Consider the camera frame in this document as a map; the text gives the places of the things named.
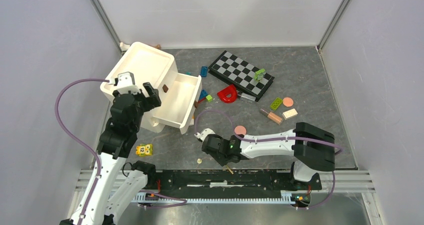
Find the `white drawer organizer box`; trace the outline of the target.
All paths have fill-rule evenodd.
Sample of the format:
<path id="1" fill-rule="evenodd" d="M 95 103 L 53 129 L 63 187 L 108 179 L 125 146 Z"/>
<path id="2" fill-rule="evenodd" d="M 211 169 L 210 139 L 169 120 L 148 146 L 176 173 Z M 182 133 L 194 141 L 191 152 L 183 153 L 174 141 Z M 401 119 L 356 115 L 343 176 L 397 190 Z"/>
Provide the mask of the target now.
<path id="1" fill-rule="evenodd" d="M 202 90 L 201 76 L 180 73 L 173 55 L 134 42 L 106 76 L 107 81 L 100 85 L 109 101 L 114 99 L 109 82 L 125 72 L 134 74 L 135 84 L 144 95 L 148 94 L 143 87 L 146 82 L 159 92 L 161 106 L 144 113 L 142 128 L 155 133 L 160 133 L 165 126 L 178 128 L 181 134 L 188 131 Z"/>

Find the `clear vial black cap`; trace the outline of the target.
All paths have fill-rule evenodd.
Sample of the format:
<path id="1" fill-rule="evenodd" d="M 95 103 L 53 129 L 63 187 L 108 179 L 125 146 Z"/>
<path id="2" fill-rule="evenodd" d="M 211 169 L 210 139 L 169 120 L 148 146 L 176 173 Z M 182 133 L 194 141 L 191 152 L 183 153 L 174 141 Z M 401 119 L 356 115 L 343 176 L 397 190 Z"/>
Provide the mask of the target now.
<path id="1" fill-rule="evenodd" d="M 243 100 L 243 101 L 246 101 L 246 102 L 255 102 L 256 101 L 256 98 L 254 96 L 249 95 L 249 94 L 246 94 L 246 93 L 243 93 L 243 92 L 239 92 L 237 94 L 237 97 L 240 100 Z"/>

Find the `concealer tube grey cap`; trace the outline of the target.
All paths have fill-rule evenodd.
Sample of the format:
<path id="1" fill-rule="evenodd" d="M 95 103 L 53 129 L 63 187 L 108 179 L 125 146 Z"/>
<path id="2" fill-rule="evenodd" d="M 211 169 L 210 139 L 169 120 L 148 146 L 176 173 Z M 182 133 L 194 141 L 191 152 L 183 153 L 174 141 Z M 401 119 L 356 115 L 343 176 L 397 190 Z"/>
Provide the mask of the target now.
<path id="1" fill-rule="evenodd" d="M 265 117 L 267 117 L 269 120 L 273 121 L 274 123 L 280 125 L 283 122 L 283 118 L 278 116 L 277 114 L 275 114 L 274 112 L 265 109 L 265 108 L 260 108 L 259 112 L 264 115 Z"/>

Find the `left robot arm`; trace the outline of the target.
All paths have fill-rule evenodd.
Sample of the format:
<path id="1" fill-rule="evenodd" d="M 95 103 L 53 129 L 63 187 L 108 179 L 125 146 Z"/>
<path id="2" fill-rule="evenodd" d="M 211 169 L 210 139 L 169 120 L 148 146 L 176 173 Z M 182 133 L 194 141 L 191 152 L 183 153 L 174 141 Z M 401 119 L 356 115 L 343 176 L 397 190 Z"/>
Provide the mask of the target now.
<path id="1" fill-rule="evenodd" d="M 116 225 L 136 194 L 143 188 L 153 188 L 157 183 L 155 165 L 137 161 L 131 166 L 124 184 L 112 193 L 115 180 L 137 141 L 143 114 L 160 107 L 161 100 L 158 90 L 149 82 L 143 83 L 147 95 L 139 88 L 134 92 L 129 89 L 113 91 L 111 117 L 99 138 L 97 149 L 93 150 L 65 127 L 59 115 L 62 95 L 71 86 L 81 82 L 72 82 L 59 93 L 55 102 L 55 115 L 62 129 L 88 149 L 96 163 L 79 206 L 70 218 L 62 220 L 60 224 Z"/>

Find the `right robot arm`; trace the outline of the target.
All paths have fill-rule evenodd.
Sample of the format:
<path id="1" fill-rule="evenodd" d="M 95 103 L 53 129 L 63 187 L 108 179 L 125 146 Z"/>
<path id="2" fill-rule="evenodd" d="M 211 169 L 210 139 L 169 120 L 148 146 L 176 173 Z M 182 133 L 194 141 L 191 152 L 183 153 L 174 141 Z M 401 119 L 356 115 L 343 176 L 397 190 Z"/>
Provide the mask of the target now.
<path id="1" fill-rule="evenodd" d="M 332 133 L 306 122 L 267 135 L 232 135 L 225 139 L 206 128 L 195 137 L 202 143 L 201 150 L 221 166 L 263 156 L 294 157 L 288 181 L 295 189 L 302 189 L 318 172 L 333 172 L 340 151 Z"/>

